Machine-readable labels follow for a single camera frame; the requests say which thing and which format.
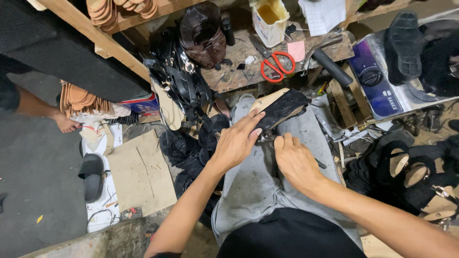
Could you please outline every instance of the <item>scissor handle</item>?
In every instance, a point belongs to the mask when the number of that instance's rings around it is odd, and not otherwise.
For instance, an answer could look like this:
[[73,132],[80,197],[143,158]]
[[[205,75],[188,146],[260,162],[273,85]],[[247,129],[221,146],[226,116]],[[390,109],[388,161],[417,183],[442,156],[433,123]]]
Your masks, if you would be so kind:
[[[266,63],[266,65],[268,65],[271,69],[273,69],[276,73],[278,73],[280,75],[280,78],[279,79],[270,79],[266,76],[266,74],[264,74],[264,64]],[[284,79],[284,75],[279,71],[279,69],[277,69],[272,63],[270,63],[268,60],[263,60],[263,62],[261,62],[261,66],[260,66],[260,71],[261,71],[261,76],[263,76],[263,78],[269,82],[272,82],[272,83],[278,83],[280,81],[282,81]]]
[[[290,71],[286,71],[284,69],[284,67],[282,66],[282,64],[279,62],[279,60],[277,59],[277,56],[276,55],[280,55],[280,56],[286,56],[290,59],[291,61],[291,70]],[[293,71],[295,70],[295,59],[293,59],[293,57],[291,55],[289,55],[289,53],[285,53],[285,52],[282,52],[282,51],[274,51],[274,53],[271,55],[273,58],[274,58],[274,62],[276,62],[277,66],[279,67],[279,69],[285,73],[285,74],[291,74],[293,73]]]

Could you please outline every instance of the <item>metal scissors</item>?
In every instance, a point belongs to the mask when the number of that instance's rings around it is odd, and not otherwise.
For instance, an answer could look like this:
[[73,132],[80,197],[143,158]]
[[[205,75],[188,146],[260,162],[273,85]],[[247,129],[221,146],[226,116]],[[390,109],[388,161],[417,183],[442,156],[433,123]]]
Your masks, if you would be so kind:
[[[260,54],[265,58],[263,60],[263,62],[261,62],[261,67],[260,67],[261,76],[263,76],[263,78],[265,80],[267,80],[269,82],[272,82],[272,83],[277,83],[277,82],[280,82],[280,81],[282,81],[284,79],[284,75],[282,73],[291,74],[291,73],[293,73],[295,71],[295,60],[293,59],[293,57],[291,55],[289,55],[288,53],[282,52],[282,51],[274,51],[274,53],[270,52],[266,47],[264,47],[263,42],[261,42],[261,40],[259,40],[253,34],[249,35],[249,39],[250,39],[250,42],[252,42],[253,46],[257,49],[257,51],[260,52]],[[286,57],[288,57],[290,59],[290,61],[291,61],[291,70],[290,71],[286,71],[285,70],[285,68],[282,66],[282,64],[277,59],[277,55],[286,56]],[[267,60],[270,56],[273,57],[274,62],[277,64],[277,67],[279,69]],[[279,79],[270,79],[270,78],[268,78],[266,76],[266,74],[264,73],[264,64],[269,66],[278,75],[280,75],[280,78]]]

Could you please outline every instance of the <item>right hand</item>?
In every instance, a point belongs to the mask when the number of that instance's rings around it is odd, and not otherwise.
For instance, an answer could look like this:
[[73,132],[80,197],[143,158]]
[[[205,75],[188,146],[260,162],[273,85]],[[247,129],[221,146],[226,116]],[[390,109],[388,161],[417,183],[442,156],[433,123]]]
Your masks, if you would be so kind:
[[321,192],[321,186],[331,181],[320,172],[311,151],[301,144],[298,137],[292,137],[291,133],[277,136],[274,150],[277,165],[285,178],[309,198],[315,199]]

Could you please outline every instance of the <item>bare foot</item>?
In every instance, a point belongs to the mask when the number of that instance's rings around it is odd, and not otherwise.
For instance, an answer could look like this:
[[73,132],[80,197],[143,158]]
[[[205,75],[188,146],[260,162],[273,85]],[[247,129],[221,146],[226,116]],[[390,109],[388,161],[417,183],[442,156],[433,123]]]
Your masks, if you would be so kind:
[[52,117],[55,121],[61,132],[71,133],[76,130],[76,127],[80,125],[79,122],[68,119],[65,114],[59,112]]

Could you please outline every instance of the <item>forearm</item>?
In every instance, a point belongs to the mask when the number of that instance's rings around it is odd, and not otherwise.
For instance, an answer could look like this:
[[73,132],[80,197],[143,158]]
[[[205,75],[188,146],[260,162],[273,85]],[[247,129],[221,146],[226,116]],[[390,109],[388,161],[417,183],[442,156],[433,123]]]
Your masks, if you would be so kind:
[[212,160],[207,163],[155,233],[145,258],[159,252],[183,252],[210,195],[225,172]]
[[412,214],[328,181],[317,201],[340,211],[405,258],[452,257],[459,241]]

